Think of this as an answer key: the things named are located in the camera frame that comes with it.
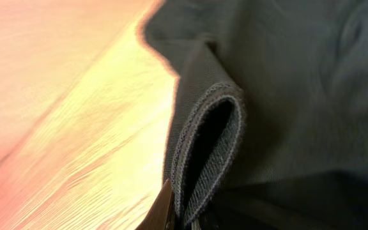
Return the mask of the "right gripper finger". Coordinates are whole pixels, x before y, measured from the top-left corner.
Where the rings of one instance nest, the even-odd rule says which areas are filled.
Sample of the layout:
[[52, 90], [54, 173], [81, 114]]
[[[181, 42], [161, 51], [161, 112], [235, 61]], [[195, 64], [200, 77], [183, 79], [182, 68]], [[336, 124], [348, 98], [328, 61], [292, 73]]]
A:
[[174, 192], [170, 180], [162, 185], [154, 203], [135, 230], [174, 230]]

